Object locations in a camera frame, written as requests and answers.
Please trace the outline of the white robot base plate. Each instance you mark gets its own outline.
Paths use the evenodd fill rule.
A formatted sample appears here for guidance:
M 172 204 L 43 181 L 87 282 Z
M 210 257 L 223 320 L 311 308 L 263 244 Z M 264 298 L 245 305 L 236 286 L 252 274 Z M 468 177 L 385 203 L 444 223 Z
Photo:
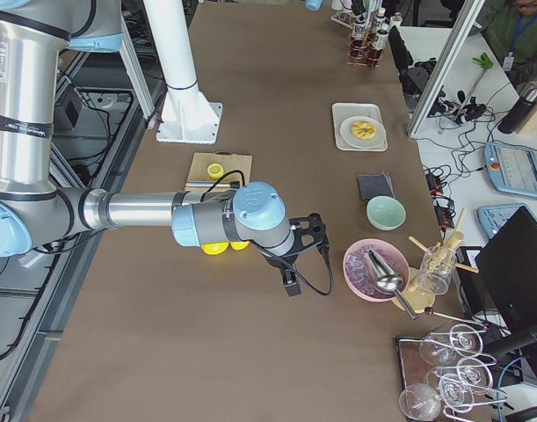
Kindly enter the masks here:
M 222 103 L 208 102 L 200 91 L 184 97 L 169 90 L 156 139 L 159 142 L 215 144 L 222 112 Z

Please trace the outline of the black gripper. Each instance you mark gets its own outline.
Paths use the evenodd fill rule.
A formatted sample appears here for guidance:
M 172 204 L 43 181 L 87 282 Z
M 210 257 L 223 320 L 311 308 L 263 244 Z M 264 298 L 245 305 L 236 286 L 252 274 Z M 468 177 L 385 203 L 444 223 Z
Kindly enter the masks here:
M 269 265 L 280 268 L 282 284 L 288 296 L 301 294 L 301 286 L 297 279 L 297 272 L 294 266 L 295 260 L 304 251 L 326 245 L 326 225 L 318 213 L 311 213 L 308 216 L 290 218 L 290 235 L 292 243 L 286 247 L 284 253 L 278 255 L 275 251 L 265 253 L 265 259 Z

